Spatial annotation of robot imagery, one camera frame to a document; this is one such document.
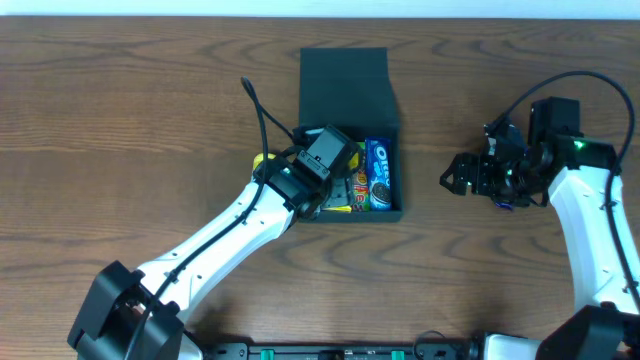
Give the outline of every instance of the white wall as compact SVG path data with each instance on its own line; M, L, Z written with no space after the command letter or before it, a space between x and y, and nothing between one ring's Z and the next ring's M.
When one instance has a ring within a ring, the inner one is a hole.
M0 14L640 19L640 0L0 0Z

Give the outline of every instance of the box flap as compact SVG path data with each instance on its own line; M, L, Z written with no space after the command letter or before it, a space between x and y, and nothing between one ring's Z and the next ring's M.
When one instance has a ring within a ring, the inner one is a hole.
M300 125L397 127L387 49L300 49Z

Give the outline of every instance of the open box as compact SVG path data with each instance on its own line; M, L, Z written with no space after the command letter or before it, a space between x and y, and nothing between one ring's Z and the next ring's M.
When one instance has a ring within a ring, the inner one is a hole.
M400 122L389 81L387 49L300 50L300 126L331 124L354 141L391 139L391 210L322 211L316 222L394 222L403 214Z

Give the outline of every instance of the wooden table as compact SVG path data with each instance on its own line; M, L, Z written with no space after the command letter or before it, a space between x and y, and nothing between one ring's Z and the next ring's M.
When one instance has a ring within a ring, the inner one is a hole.
M602 71L640 106L640 24L509 20L0 19L0 358L68 359L93 277L195 232L249 180L260 151L253 81L297 123L299 48L388 47L402 121L407 211L398 224L297 224L201 306L203 340L412 341L427 329L543 338L573 311L552 208L508 213L438 185L453 156L530 86ZM528 104L582 100L583 129L620 145L622 101L567 79ZM287 139L273 126L273 148ZM640 160L624 164L640 239Z

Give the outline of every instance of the blue oreo package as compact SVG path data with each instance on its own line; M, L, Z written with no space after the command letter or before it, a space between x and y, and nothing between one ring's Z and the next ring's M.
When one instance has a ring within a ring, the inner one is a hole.
M391 210L390 143L391 141L387 138L365 139L369 202L372 211Z

